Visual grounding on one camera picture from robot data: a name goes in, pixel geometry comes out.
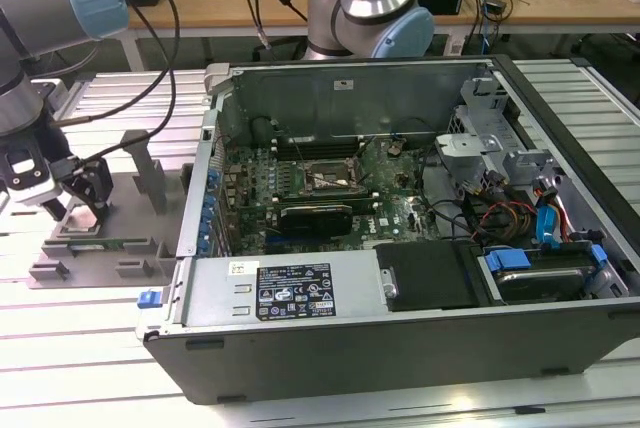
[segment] wooden table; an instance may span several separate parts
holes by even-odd
[[[245,0],[175,0],[182,37],[255,36]],[[292,0],[303,13],[307,0]],[[513,0],[513,13],[501,33],[569,34],[626,33],[640,31],[640,5],[627,0]],[[303,20],[277,0],[260,0],[262,21],[269,36],[306,35]],[[173,36],[173,17],[167,0],[143,9],[158,34]],[[460,13],[436,16],[436,33],[449,35],[445,54],[459,55],[475,19],[474,0],[463,0]],[[130,28],[119,35],[133,71],[144,69],[137,40],[150,35],[132,14]]]

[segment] table leg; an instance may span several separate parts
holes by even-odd
[[[146,71],[147,67],[142,59],[140,47],[138,46],[138,39],[136,38],[135,33],[132,31],[125,31],[118,35],[118,39],[122,44],[124,56],[127,57],[129,69],[131,71]]]
[[[568,34],[558,35],[558,41],[556,41],[556,46],[553,47],[553,50],[549,54],[551,56],[561,56],[562,49],[564,48],[564,45],[567,44],[568,39],[569,39]]]
[[[447,44],[444,46],[444,56],[461,56],[464,41],[467,38],[465,33],[449,33],[447,36]]]

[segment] power supply label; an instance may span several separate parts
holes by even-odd
[[[336,316],[329,263],[258,268],[257,278],[260,321]]]

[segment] power cable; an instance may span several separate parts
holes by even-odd
[[[265,49],[271,54],[271,56],[275,59],[275,55],[273,54],[273,48],[271,43],[269,43],[269,38],[267,37],[264,29],[262,28],[262,23],[258,20],[256,16],[256,12],[251,4],[251,0],[247,0],[247,5],[249,6],[249,12],[251,13],[251,19],[253,20],[253,24],[256,27],[256,31],[258,32],[258,39],[264,45]]]
[[[167,62],[167,68],[166,68],[166,70],[163,70],[164,74],[166,74],[167,72],[169,73],[169,79],[170,79],[170,83],[171,83],[171,99],[169,101],[169,108],[167,109],[167,114],[165,115],[165,117],[162,120],[162,122],[153,131],[151,131],[150,133],[146,133],[146,134],[144,134],[142,136],[138,136],[138,137],[133,138],[131,140],[128,140],[126,142],[118,143],[118,144],[116,144],[114,146],[111,146],[110,148],[107,148],[107,149],[102,150],[102,151],[100,151],[98,153],[95,153],[94,155],[91,155],[90,157],[85,158],[84,160],[80,160],[79,163],[78,163],[78,167],[79,168],[82,167],[82,166],[85,166],[88,163],[91,163],[93,161],[97,161],[98,159],[103,158],[104,156],[106,156],[106,155],[108,155],[110,153],[113,153],[114,151],[117,151],[117,150],[120,150],[120,149],[123,149],[123,148],[127,148],[128,146],[135,145],[136,143],[140,143],[140,142],[145,141],[145,140],[149,140],[152,137],[154,137],[155,135],[157,135],[158,133],[160,133],[167,126],[167,124],[169,123],[169,120],[171,119],[171,116],[173,115],[173,111],[175,109],[176,97],[177,97],[176,78],[175,78],[175,73],[174,73],[174,63],[175,63],[175,59],[176,59],[176,57],[178,55],[178,49],[179,49],[179,46],[180,46],[180,16],[178,15],[178,8],[176,7],[175,1],[174,0],[168,0],[168,1],[169,1],[169,5],[171,6],[171,11],[173,13],[173,18],[174,18],[174,22],[175,22],[174,46],[173,46],[173,52],[171,54],[171,57],[169,57],[167,55],[167,52],[164,49],[164,46],[162,45],[162,41],[158,37],[158,34],[156,33],[156,31],[153,28],[153,26],[151,26],[151,23],[149,22],[149,20],[144,16],[144,14],[140,11],[140,9],[137,6],[135,6],[133,3],[131,3],[131,1],[129,1],[130,5],[131,5],[131,8],[135,11],[135,13],[138,15],[138,17],[140,17],[140,19],[144,23],[145,27],[149,30],[149,33],[151,34],[151,37],[158,44],[158,47],[160,48],[160,51],[162,52],[162,55],[164,56],[164,58],[165,58],[165,60]]]

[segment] blue latch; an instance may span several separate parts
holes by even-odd
[[[538,219],[536,221],[536,239],[540,243],[548,243],[553,248],[558,248],[558,243],[553,237],[553,230],[556,227],[556,212],[549,205],[538,208]]]
[[[216,204],[216,197],[213,195],[204,195],[202,204],[208,208],[213,208],[213,205]]]
[[[502,270],[526,270],[531,268],[531,262],[524,250],[511,248],[507,250],[495,250],[484,257],[493,273]]]
[[[215,169],[210,168],[209,172],[207,173],[207,186],[209,188],[213,188],[218,184],[219,179],[220,175],[218,174],[218,172]]]
[[[598,265],[598,268],[604,268],[605,265],[607,264],[607,260],[609,259],[604,249],[600,245],[592,245],[591,254],[593,255],[593,258],[596,260],[596,264]]]
[[[207,208],[204,208],[202,210],[202,213],[200,214],[200,217],[204,222],[211,221],[213,219],[213,212]]]
[[[138,297],[138,308],[141,310],[147,310],[149,308],[161,308],[162,307],[162,292],[148,290],[140,293]]]
[[[211,227],[206,221],[200,222],[200,226],[198,227],[198,232],[200,236],[206,236],[211,231]]]

